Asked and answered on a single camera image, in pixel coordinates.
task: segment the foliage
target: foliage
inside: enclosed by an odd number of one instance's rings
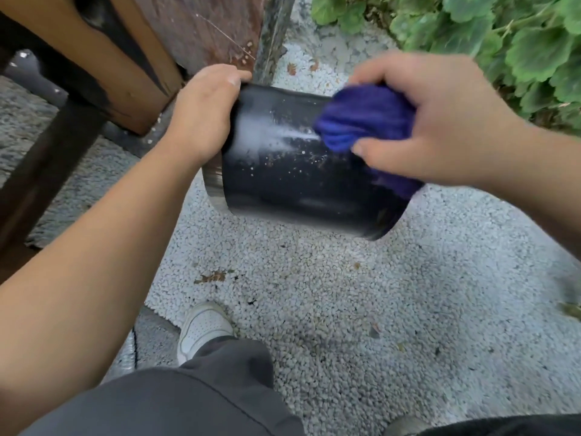
[[[374,21],[403,50],[470,55],[520,116],[581,134],[581,0],[313,0],[311,13],[347,34]]]

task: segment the purple cloth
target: purple cloth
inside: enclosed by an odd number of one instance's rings
[[[384,85],[345,87],[323,109],[313,128],[330,150],[345,153],[361,138],[403,140],[414,128],[415,108]],[[374,183],[410,199],[424,183],[370,168]]]

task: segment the person's left hand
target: person's left hand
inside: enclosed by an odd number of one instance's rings
[[[241,82],[251,78],[250,72],[227,64],[200,70],[178,94],[164,142],[193,162],[209,161],[228,137]]]

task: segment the fingernail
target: fingernail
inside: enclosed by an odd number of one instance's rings
[[[240,88],[241,80],[240,75],[238,73],[232,73],[228,76],[228,82],[232,84],[236,88]]]
[[[356,143],[355,145],[353,145],[351,147],[351,151],[353,152],[353,154],[355,154],[356,156],[361,157],[363,155],[363,148],[361,147],[361,145],[359,143]]]

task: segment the person's right arm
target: person's right arm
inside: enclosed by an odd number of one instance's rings
[[[367,165],[490,192],[581,259],[581,139],[521,119],[466,56],[391,51],[359,65],[349,80],[379,81],[418,112],[408,140],[358,141],[353,152]]]

